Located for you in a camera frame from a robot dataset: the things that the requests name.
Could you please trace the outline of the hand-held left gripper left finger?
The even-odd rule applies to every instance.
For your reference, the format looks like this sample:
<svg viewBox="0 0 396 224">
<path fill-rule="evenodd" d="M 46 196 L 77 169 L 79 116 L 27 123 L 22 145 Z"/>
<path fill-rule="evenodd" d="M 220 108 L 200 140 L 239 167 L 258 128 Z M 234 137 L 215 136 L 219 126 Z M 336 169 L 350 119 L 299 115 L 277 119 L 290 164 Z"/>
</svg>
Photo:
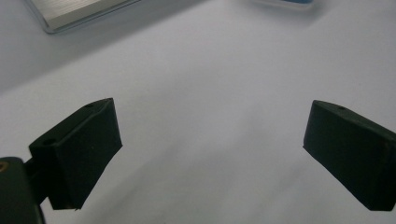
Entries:
<svg viewBox="0 0 396 224">
<path fill-rule="evenodd" d="M 81 208 L 121 147 L 114 100 L 84 105 L 29 146 L 35 199 L 55 210 Z"/>
</svg>

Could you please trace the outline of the clear-edged silver box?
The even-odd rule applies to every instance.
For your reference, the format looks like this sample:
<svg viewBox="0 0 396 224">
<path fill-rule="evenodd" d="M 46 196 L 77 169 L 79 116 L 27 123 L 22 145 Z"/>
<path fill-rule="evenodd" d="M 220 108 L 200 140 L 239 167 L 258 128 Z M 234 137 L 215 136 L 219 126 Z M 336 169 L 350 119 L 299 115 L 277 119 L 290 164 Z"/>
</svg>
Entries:
<svg viewBox="0 0 396 224">
<path fill-rule="evenodd" d="M 140 0 L 23 0 L 47 34 L 56 34 Z"/>
</svg>

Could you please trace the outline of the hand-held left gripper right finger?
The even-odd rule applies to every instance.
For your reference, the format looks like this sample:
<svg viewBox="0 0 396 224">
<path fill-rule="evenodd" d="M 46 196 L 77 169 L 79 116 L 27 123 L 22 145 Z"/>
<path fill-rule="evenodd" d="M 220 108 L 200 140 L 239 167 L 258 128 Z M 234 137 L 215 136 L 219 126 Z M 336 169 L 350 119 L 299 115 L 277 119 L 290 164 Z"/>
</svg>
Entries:
<svg viewBox="0 0 396 224">
<path fill-rule="evenodd" d="M 396 133 L 343 107 L 315 100 L 304 149 L 371 211 L 396 205 Z"/>
</svg>

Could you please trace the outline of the clear box with blue inside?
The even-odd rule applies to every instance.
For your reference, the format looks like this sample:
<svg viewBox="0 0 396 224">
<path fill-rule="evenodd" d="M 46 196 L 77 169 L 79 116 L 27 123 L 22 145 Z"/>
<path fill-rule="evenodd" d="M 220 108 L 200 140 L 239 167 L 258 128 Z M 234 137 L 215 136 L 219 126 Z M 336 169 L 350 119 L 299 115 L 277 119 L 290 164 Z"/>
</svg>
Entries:
<svg viewBox="0 0 396 224">
<path fill-rule="evenodd" d="M 287 7 L 291 9 L 309 9 L 315 0 L 254 0 L 255 2 L 267 4 L 273 7 Z"/>
</svg>

